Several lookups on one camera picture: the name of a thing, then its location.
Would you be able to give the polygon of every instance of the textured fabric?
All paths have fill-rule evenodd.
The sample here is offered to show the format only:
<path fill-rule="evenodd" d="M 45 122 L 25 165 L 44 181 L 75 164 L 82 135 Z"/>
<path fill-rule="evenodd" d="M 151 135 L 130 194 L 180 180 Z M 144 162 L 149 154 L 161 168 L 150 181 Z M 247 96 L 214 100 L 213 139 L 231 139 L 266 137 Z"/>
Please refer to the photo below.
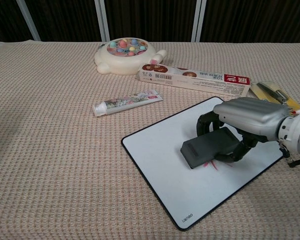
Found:
<path fill-rule="evenodd" d="M 179 231 L 120 141 L 214 94 L 101 75 L 99 45 L 0 44 L 0 239 L 300 239 L 300 166 L 284 160 Z M 153 45 L 163 64 L 274 81 L 300 103 L 300 43 Z M 93 114 L 148 89 L 164 100 Z"/>

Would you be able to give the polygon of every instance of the white board with black border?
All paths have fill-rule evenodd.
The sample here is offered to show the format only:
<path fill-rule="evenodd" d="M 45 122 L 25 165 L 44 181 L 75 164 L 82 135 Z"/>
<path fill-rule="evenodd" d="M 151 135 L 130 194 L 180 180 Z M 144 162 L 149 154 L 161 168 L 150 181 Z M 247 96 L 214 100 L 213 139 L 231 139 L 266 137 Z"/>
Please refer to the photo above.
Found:
<path fill-rule="evenodd" d="M 258 143 L 230 165 L 213 161 L 191 169 L 180 152 L 195 138 L 200 115 L 223 101 L 210 98 L 124 137 L 122 145 L 176 227 L 185 231 L 282 157 L 277 142 Z M 235 128 L 227 126 L 239 139 Z"/>

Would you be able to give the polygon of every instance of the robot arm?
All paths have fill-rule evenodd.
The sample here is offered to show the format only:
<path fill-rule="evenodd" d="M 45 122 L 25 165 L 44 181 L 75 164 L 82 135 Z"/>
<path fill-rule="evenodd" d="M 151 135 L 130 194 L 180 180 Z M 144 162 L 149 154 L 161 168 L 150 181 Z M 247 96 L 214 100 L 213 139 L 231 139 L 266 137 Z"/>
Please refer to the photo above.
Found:
<path fill-rule="evenodd" d="M 213 111 L 201 115 L 197 122 L 197 135 L 218 129 L 224 123 L 233 126 L 243 140 L 233 152 L 217 154 L 215 159 L 236 162 L 258 142 L 278 141 L 285 158 L 289 150 L 300 154 L 300 115 L 290 116 L 287 106 L 249 97 L 242 97 L 216 105 Z"/>

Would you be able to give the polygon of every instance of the barcode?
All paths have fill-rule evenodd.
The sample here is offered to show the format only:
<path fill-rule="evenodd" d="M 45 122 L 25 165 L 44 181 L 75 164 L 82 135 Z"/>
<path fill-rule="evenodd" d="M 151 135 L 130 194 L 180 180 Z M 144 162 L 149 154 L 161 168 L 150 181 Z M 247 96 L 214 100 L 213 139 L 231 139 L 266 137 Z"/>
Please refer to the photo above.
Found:
<path fill-rule="evenodd" d="M 169 80 L 171 80 L 172 79 L 172 76 L 170 76 L 170 75 L 164 75 L 164 74 L 155 74 L 155 77 L 156 78 L 158 78 L 158 79 L 169 79 Z"/>

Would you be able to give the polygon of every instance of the yellow package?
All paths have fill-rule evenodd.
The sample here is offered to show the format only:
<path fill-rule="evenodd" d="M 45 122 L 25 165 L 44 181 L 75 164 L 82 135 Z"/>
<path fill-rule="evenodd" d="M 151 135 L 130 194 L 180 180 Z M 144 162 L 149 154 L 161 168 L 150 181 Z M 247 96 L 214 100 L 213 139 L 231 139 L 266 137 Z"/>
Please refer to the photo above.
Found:
<path fill-rule="evenodd" d="M 276 83 L 273 82 L 269 82 L 269 81 L 263 81 L 261 82 L 263 85 L 267 86 L 268 88 L 270 88 L 272 91 L 274 92 L 279 92 L 279 93 L 283 93 L 283 95 L 286 97 L 286 104 L 291 107 L 294 111 L 299 110 L 300 109 L 300 105 L 294 100 L 292 99 L 286 92 L 284 92 Z M 274 97 L 272 97 L 270 95 L 270 93 L 268 93 L 267 91 L 261 89 L 256 83 L 253 84 L 250 89 L 252 90 L 252 92 L 259 98 L 262 100 L 267 100 L 270 102 L 274 102 L 274 103 L 280 103 L 278 100 L 276 100 Z"/>

